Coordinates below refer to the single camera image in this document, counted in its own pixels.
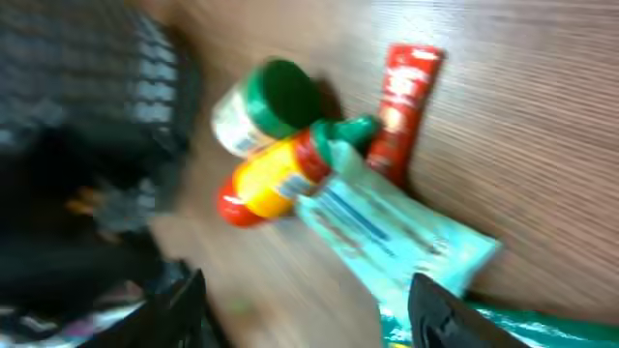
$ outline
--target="wooden surface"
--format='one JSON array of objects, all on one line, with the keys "label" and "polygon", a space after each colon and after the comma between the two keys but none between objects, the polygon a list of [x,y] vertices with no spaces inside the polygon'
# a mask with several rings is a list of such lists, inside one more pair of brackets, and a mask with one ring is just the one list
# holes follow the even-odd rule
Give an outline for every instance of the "wooden surface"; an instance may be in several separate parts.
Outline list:
[{"label": "wooden surface", "polygon": [[[619,319],[619,4],[612,0],[179,0],[199,51],[204,122],[177,214],[155,224],[207,276],[243,347],[378,347],[371,297],[295,220],[226,226],[217,187],[236,163],[209,110],[270,55],[328,81],[346,116],[376,110],[388,43],[449,52],[411,179],[436,210],[500,239],[477,293]],[[226,307],[247,299],[251,314]]]}]

